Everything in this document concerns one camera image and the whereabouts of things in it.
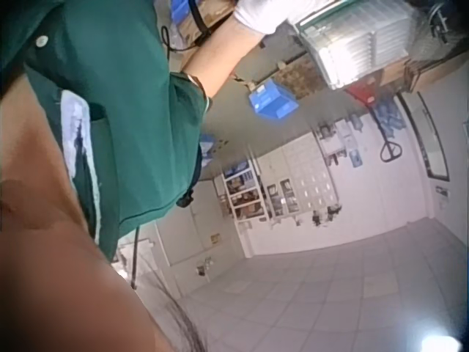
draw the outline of tiled floor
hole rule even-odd
[[[465,247],[424,219],[343,246],[244,260],[182,302],[213,352],[419,352],[426,335],[463,330],[466,262]]]

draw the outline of red object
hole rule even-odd
[[[345,92],[349,93],[351,96],[369,108],[374,105],[374,102],[376,101],[374,83],[375,82],[372,84],[367,84],[359,81],[345,88]]]

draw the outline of button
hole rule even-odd
[[[38,48],[43,48],[46,46],[47,42],[49,41],[49,37],[47,35],[41,35],[36,39],[36,46]]]

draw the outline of skin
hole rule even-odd
[[[262,39],[234,18],[184,71],[214,96]],[[1,292],[34,351],[173,351],[87,233],[63,156],[25,75],[0,102]]]

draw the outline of blue container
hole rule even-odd
[[[257,87],[249,100],[256,114],[274,120],[283,119],[299,106],[295,96],[272,79]]]
[[[174,23],[179,24],[185,20],[191,13],[188,0],[172,0],[171,1],[171,19]]]

